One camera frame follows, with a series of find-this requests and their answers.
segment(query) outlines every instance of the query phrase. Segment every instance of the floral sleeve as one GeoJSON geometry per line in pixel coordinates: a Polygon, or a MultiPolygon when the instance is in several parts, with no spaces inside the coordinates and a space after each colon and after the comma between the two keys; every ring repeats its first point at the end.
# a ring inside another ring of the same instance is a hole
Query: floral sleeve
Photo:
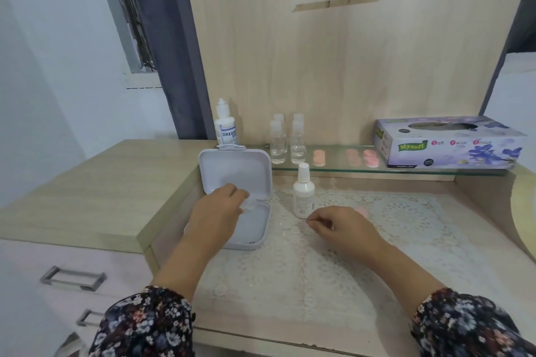
{"type": "Polygon", "coordinates": [[[519,335],[504,310],[487,298],[449,288],[419,306],[412,336],[424,357],[536,357],[536,347],[519,335]]]}
{"type": "Polygon", "coordinates": [[[148,286],[104,314],[90,357],[193,355],[191,306],[177,293],[148,286]]]}

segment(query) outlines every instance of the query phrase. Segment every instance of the lace tablecloth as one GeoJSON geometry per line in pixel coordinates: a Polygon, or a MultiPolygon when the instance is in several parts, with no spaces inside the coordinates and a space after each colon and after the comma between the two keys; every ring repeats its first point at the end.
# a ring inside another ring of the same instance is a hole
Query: lace tablecloth
{"type": "MultiPolygon", "coordinates": [[[[381,235],[459,292],[487,296],[510,313],[523,312],[486,259],[423,194],[317,190],[319,206],[368,210],[381,235]]],[[[365,267],[343,259],[292,213],[291,189],[276,190],[264,245],[254,251],[222,250],[199,283],[194,307],[211,312],[372,329],[382,320],[407,331],[391,291],[365,267]]],[[[530,319],[523,315],[530,326],[530,319]]]]}

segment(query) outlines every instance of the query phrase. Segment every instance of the tissue box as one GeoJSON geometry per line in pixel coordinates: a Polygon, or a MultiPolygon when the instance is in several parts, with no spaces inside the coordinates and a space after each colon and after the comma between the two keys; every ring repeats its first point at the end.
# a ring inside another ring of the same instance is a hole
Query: tissue box
{"type": "Polygon", "coordinates": [[[379,119],[374,145],[389,168],[511,168],[526,135],[485,116],[379,119]]]}

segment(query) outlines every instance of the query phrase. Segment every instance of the green label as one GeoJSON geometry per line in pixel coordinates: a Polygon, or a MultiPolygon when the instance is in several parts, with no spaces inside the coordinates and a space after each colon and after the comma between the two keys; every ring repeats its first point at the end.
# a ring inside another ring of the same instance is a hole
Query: green label
{"type": "Polygon", "coordinates": [[[423,140],[422,143],[398,144],[398,151],[421,151],[428,146],[428,140],[423,140]]]}

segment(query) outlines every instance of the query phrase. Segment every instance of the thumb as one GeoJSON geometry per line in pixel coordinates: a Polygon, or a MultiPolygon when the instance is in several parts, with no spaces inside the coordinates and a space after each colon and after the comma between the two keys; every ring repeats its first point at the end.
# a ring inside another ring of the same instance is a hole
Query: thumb
{"type": "Polygon", "coordinates": [[[333,230],[330,228],[327,228],[321,221],[319,220],[307,220],[307,225],[315,231],[316,234],[318,234],[321,238],[327,240],[331,238],[331,235],[333,234],[333,230]]]}

